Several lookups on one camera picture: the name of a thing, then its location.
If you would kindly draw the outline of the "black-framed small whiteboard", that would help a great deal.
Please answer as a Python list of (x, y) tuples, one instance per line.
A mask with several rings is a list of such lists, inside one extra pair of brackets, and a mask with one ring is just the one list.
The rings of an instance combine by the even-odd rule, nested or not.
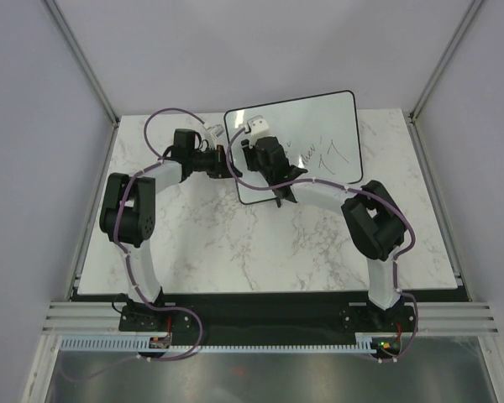
[(248, 170), (241, 142), (249, 137), (252, 123), (261, 121), (278, 139), (289, 163), (307, 170), (307, 176), (341, 184), (363, 179), (363, 162), (355, 95), (350, 90), (237, 107), (223, 115), (228, 138), (241, 128), (232, 146), (234, 166), (242, 180), (266, 186), (262, 175)]

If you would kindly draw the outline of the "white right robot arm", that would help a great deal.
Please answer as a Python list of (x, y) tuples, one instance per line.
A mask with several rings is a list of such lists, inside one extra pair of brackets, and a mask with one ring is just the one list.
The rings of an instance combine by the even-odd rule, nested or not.
[(396, 253), (408, 230), (396, 203), (379, 181), (354, 189), (332, 181), (305, 178), (307, 170), (292, 165), (274, 136), (241, 142), (247, 169), (264, 178), (277, 201), (310, 204), (342, 215), (356, 249), (365, 256), (368, 274), (369, 324), (386, 331), (396, 324), (394, 307), (401, 298)]

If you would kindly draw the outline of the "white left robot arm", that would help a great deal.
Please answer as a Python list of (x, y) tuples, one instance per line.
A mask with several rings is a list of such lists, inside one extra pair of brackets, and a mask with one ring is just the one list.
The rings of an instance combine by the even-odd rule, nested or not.
[(137, 318), (150, 331), (161, 329), (167, 320), (166, 309), (157, 304), (163, 290), (156, 278), (150, 247), (155, 230), (156, 196), (194, 172), (203, 172), (215, 180), (243, 176), (228, 162), (222, 145), (200, 149), (196, 143), (201, 141), (198, 132), (177, 129), (173, 144), (157, 162), (133, 175), (114, 172), (106, 182), (99, 227), (123, 253), (128, 298), (134, 303), (145, 303)]

